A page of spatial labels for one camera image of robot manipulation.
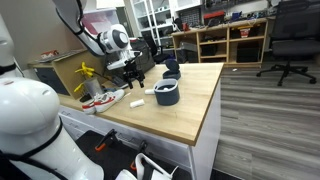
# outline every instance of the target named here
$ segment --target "black stand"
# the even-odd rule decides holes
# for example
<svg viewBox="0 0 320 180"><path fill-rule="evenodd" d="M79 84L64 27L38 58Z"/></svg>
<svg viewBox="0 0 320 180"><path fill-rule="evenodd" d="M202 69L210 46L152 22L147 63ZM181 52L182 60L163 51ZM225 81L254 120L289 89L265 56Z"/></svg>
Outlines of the black stand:
<svg viewBox="0 0 320 180"><path fill-rule="evenodd" d="M287 62L287 65L276 64L276 65L272 66L271 69L269 69L269 70L260 71L259 73L257 73L257 77L260 77L262 73L274 72L274 71L283 71L283 74L280 78L280 81L278 82L278 86L282 86L283 79L285 77L287 77L290 72L311 78L309 81L310 84L317 83L317 79L314 76L311 76L306 73L308 71L308 67L306 67L306 66L291 66L290 61Z"/></svg>

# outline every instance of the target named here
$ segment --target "shoe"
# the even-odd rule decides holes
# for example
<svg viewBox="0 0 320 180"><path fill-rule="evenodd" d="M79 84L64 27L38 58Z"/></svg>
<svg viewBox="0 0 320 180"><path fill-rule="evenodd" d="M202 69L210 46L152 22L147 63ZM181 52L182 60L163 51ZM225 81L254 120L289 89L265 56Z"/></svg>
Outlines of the shoe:
<svg viewBox="0 0 320 180"><path fill-rule="evenodd" d="M124 90L119 89L115 92L106 92L95 96L94 107L97 112L101 113L109 109L124 96Z"/></svg>
<svg viewBox="0 0 320 180"><path fill-rule="evenodd" d="M82 105L82 110L87 115L94 114L96 112L96 108L94 107L94 99L84 102Z"/></svg>

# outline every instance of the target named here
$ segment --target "table top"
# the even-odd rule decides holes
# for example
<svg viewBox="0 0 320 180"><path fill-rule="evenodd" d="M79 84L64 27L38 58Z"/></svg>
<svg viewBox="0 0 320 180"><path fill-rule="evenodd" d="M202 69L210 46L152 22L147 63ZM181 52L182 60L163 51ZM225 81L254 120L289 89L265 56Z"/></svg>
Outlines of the table top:
<svg viewBox="0 0 320 180"><path fill-rule="evenodd" d="M165 65L156 65L145 74L144 88L134 81L133 89L125 89L130 95L96 116L194 146L222 68L223 63L181 64L180 100L172 106L161 106L155 95L144 94L145 89L152 89L168 70ZM61 105L82 111L79 100L64 95L59 98ZM139 99L143 99L145 105L130 108L130 102Z"/></svg>

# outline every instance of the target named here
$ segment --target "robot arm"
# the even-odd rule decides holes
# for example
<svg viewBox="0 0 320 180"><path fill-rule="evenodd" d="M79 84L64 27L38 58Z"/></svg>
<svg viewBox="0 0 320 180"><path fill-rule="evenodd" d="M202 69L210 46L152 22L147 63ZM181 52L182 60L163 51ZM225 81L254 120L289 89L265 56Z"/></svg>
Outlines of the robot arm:
<svg viewBox="0 0 320 180"><path fill-rule="evenodd" d="M112 25L111 29L97 36L90 34L81 22L83 6L86 0L53 0L56 11L63 23L76 35L94 56L117 52L119 60L109 64L109 70L124 67L124 80L132 88L131 79L137 79L143 87L144 75L137 70L134 51L125 28L121 24Z"/></svg>

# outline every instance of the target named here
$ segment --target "black office chair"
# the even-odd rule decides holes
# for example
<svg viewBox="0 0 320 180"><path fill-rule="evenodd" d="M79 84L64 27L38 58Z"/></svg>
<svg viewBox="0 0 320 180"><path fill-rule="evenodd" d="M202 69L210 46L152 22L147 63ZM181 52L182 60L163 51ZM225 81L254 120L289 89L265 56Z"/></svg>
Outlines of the black office chair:
<svg viewBox="0 0 320 180"><path fill-rule="evenodd" d="M276 20L271 35L272 52L278 57L292 60L297 56L320 54L320 0L291 0L282 1L278 5ZM283 71L278 86L290 72L310 78L315 84L317 79L307 74L306 66L291 66L290 60L286 65L276 64L269 70L257 73Z"/></svg>
<svg viewBox="0 0 320 180"><path fill-rule="evenodd" d="M156 64L160 64L163 61L169 59L170 55L163 54L163 46L157 46L151 35L144 35L143 38L148 44L149 48L151 49L151 55Z"/></svg>

